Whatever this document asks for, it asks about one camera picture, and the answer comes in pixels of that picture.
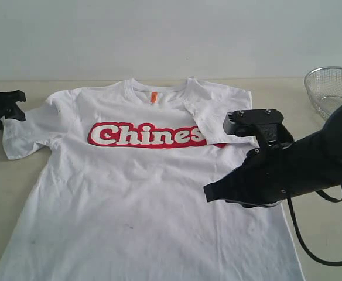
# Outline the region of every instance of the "sleeve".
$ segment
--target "sleeve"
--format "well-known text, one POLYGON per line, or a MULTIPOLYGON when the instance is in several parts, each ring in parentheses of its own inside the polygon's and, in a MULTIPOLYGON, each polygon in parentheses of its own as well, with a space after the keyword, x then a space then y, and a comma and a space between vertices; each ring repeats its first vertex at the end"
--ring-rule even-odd
POLYGON ((223 130, 227 112, 252 108, 251 92, 206 81, 203 83, 204 92, 209 92, 209 96, 205 96, 202 100, 186 102, 185 106, 192 114, 207 144, 250 143, 256 145, 252 136, 240 138, 227 135, 223 130))
POLYGON ((25 112, 25 121, 4 120, 3 147, 8 159, 21 159, 63 137, 76 118, 71 91, 59 91, 25 112))

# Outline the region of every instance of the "orange tag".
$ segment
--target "orange tag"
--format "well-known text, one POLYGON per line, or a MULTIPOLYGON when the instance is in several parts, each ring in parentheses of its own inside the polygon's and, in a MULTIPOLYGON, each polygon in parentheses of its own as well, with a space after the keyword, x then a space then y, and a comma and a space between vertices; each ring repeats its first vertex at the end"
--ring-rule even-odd
POLYGON ((152 98, 150 100, 150 102, 153 104, 156 100, 157 100, 157 92, 152 92, 152 98))

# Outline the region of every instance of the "table surface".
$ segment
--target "table surface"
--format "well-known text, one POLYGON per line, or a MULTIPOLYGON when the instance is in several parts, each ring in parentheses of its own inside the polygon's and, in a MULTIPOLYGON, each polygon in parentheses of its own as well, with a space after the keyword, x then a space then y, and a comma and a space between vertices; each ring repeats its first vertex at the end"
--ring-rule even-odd
MULTIPOLYGON (((284 114, 284 124, 300 139, 319 130, 324 121, 311 106, 302 78, 262 78, 210 80, 252 91, 253 108, 276 108, 284 114)), ((64 89, 105 86, 114 81, 0 81, 0 91, 20 89, 27 102, 19 103, 24 110, 38 107, 47 96, 64 89)), ((174 85, 179 81, 143 81, 148 85, 174 85)), ((7 160, 0 131, 0 258, 9 241, 17 219, 32 186, 45 166, 50 151, 45 148, 22 160, 7 160)), ((337 187, 328 191, 340 196, 337 187)), ((294 199, 300 230, 309 248, 317 256, 337 261, 342 259, 342 203, 332 204, 317 194, 294 199)), ((308 281, 342 280, 342 268, 330 268, 311 260, 301 249, 287 215, 305 277, 308 281)))

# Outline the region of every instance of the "red logo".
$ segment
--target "red logo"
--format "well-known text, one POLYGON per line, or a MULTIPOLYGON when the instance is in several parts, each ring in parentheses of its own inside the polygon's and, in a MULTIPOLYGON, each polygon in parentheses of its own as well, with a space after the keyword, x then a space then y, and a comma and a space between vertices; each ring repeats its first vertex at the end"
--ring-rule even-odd
POLYGON ((99 122, 91 128, 88 143, 135 148, 186 148, 206 145, 206 140, 197 126, 174 130, 156 128, 151 123, 142 123, 135 128, 132 123, 99 122))

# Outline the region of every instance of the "black cable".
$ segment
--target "black cable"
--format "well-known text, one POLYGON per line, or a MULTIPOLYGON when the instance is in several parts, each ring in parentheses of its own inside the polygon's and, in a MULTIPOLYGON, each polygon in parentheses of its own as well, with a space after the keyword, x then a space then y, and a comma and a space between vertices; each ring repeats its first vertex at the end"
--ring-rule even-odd
POLYGON ((296 231, 297 238, 301 244, 301 247, 304 249, 304 251, 307 253, 308 256, 310 256, 312 259, 314 259, 316 262, 321 263, 322 265, 327 265, 327 266, 342 266, 342 261, 339 262, 330 262, 330 261, 325 261, 324 259, 320 259, 317 256, 315 256, 305 245, 304 240, 302 239, 301 233, 299 226, 296 221, 296 216, 295 216, 295 211, 293 210, 293 205, 292 205, 292 199, 287 193, 287 202, 288 202, 288 207, 289 207, 289 212, 290 212, 290 217, 292 219, 293 226, 296 231))

